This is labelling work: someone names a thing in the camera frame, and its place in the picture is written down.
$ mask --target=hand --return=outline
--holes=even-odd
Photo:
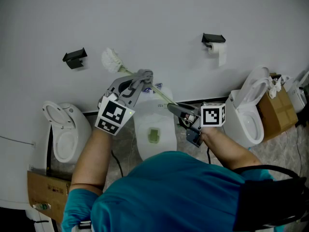
[[[202,127],[199,131],[202,133],[201,139],[204,141],[207,135],[213,134],[217,131],[217,129],[215,127]]]

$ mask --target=black strap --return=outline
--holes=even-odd
[[[257,165],[257,166],[242,167],[242,168],[234,169],[233,171],[237,174],[241,174],[244,171],[252,170],[252,169],[274,170],[274,171],[277,171],[283,174],[287,174],[291,178],[299,178],[298,174],[296,174],[294,171],[286,169],[286,168],[282,168],[279,166],[274,166],[274,165]]]
[[[209,155],[209,147],[207,147],[208,164],[211,164],[211,157]]]

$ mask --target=toilet paper holder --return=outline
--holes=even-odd
[[[208,44],[210,42],[225,43],[226,39],[222,35],[203,33],[202,43],[204,43],[206,47],[211,48],[211,45]]]
[[[87,53],[85,49],[83,48],[82,50],[78,50],[78,51],[71,52],[71,53],[66,53],[62,61],[66,62],[67,65],[71,69],[76,69],[76,68],[83,66],[82,64],[83,60],[80,60],[80,58],[85,58],[85,57],[87,57]]]

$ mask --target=toilet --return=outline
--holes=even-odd
[[[171,91],[162,87],[171,97]],[[167,102],[150,90],[142,92],[134,106],[134,127],[137,148],[142,160],[164,151],[176,151],[174,115],[167,109]]]
[[[52,124],[56,159],[75,164],[92,131],[88,120],[76,106],[69,103],[58,105],[45,101],[43,113]]]
[[[254,69],[241,90],[233,90],[225,102],[226,135],[241,146],[248,148],[262,142],[264,129],[256,105],[269,85],[269,70]]]

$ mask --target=brush handle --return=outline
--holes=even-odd
[[[155,85],[151,85],[151,88],[158,93],[159,96],[161,96],[161,98],[165,99],[168,103],[173,103],[175,105],[178,106],[178,104],[176,102],[174,102],[173,100],[171,100],[168,96],[166,96],[164,93],[161,92],[161,90],[159,90]]]
[[[126,73],[128,75],[133,75],[133,73],[131,71],[128,71],[125,67],[121,66],[119,69],[119,72],[123,72]],[[159,90],[155,85],[151,84],[151,88],[158,93],[158,95],[164,99],[167,103],[173,103],[175,105],[178,106],[178,104],[176,102],[174,102],[171,98],[169,98],[167,95],[165,95],[164,93],[161,92],[161,90]]]

